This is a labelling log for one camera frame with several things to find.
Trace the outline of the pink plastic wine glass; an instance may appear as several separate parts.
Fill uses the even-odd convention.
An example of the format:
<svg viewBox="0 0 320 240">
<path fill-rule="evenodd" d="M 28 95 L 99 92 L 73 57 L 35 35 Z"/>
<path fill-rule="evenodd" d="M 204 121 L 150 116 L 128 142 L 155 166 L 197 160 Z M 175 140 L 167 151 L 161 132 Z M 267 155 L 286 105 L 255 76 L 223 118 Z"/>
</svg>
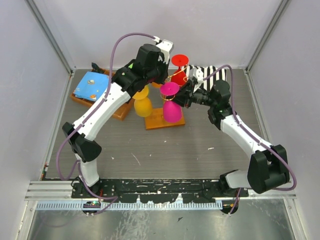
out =
<svg viewBox="0 0 320 240">
<path fill-rule="evenodd" d="M 180 87 L 175 82 L 166 82 L 160 87 L 160 94 L 164 100 L 163 117 L 169 123 L 177 123 L 182 118 L 181 107 L 173 100 L 180 90 Z"/>
</svg>

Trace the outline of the red plastic wine glass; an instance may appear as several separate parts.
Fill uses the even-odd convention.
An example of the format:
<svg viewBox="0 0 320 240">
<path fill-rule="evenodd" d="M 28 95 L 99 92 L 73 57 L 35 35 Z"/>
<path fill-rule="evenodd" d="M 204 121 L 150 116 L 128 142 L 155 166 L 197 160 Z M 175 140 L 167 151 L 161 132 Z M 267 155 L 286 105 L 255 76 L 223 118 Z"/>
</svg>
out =
<svg viewBox="0 0 320 240">
<path fill-rule="evenodd" d="M 187 80 L 185 68 L 188 67 L 189 58 L 184 54 L 176 54 L 171 58 L 171 63 L 178 69 L 170 77 L 170 81 L 182 87 Z"/>
</svg>

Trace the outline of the gold wire glass rack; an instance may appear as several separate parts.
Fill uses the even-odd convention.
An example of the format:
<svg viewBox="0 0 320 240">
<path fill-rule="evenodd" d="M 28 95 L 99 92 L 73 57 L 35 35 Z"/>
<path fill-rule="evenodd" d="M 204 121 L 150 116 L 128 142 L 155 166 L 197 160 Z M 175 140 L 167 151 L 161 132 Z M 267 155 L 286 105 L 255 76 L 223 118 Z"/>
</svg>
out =
<svg viewBox="0 0 320 240">
<path fill-rule="evenodd" d="M 165 80 L 165 83 L 171 82 L 172 75 L 168 76 L 168 78 Z M 160 88 L 159 88 L 159 95 L 164 103 L 164 99 L 162 98 L 161 93 L 160 93 Z M 146 130 L 156 130 L 156 129 L 170 128 L 170 127 L 181 127 L 186 124 L 186 121 L 185 121 L 185 118 L 183 115 L 183 111 L 182 111 L 182 118 L 180 119 L 180 121 L 175 122 L 175 123 L 170 123 L 170 122 L 165 121 L 164 114 L 163 114 L 163 106 L 160 108 L 154 108 L 152 110 L 151 114 L 149 116 L 145 117 L 144 120 L 145 120 L 145 129 Z"/>
</svg>

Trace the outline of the yellow plastic wine glass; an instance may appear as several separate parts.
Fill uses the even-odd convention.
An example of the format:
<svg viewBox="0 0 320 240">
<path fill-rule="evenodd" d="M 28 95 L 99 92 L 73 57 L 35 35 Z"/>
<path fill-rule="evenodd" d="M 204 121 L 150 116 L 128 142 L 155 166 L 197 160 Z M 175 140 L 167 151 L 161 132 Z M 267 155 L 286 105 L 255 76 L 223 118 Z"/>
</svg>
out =
<svg viewBox="0 0 320 240">
<path fill-rule="evenodd" d="M 135 93 L 132 97 L 134 99 L 134 109 L 138 116 L 148 117 L 153 110 L 152 102 L 148 98 L 149 87 L 146 85 L 141 91 Z"/>
</svg>

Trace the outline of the orange plastic wine glass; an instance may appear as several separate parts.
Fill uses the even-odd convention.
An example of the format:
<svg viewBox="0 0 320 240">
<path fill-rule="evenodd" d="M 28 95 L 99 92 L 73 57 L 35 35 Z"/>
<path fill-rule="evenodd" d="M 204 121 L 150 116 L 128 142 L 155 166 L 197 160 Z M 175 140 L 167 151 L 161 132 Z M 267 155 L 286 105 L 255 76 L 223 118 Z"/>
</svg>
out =
<svg viewBox="0 0 320 240">
<path fill-rule="evenodd" d="M 156 82 L 152 82 L 151 85 L 152 85 L 154 88 L 157 88 L 157 89 L 159 89 L 159 88 L 162 86 L 162 84 L 156 83 Z"/>
</svg>

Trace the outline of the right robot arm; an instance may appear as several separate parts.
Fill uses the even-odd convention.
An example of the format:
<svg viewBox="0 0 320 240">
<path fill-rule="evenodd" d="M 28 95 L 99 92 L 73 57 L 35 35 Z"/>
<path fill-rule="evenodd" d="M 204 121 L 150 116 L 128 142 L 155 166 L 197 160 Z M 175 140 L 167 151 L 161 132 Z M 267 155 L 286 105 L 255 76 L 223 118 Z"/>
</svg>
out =
<svg viewBox="0 0 320 240">
<path fill-rule="evenodd" d="M 252 189 L 258 194 L 276 189 L 290 181 L 287 152 L 282 145 L 272 145 L 248 129 L 233 113 L 229 103 L 230 85 L 218 80 L 210 91 L 196 88 L 195 80 L 188 80 L 173 101 L 181 107 L 191 104 L 208 106 L 210 122 L 231 137 L 249 158 L 247 171 L 233 170 L 220 175 L 219 191 L 231 197 L 238 188 Z"/>
</svg>

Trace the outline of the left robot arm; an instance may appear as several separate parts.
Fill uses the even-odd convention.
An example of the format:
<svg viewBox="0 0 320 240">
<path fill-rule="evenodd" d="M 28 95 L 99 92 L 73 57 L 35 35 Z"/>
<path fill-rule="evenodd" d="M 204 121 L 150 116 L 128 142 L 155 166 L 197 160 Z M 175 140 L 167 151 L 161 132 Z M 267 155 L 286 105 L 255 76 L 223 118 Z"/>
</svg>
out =
<svg viewBox="0 0 320 240">
<path fill-rule="evenodd" d="M 95 141 L 97 134 L 109 118 L 146 85 L 164 83 L 173 47 L 174 44 L 168 40 L 141 46 L 136 58 L 116 71 L 110 85 L 86 113 L 74 123 L 66 122 L 62 126 L 77 159 L 82 192 L 88 198 L 95 198 L 100 193 L 97 158 L 102 147 Z"/>
</svg>

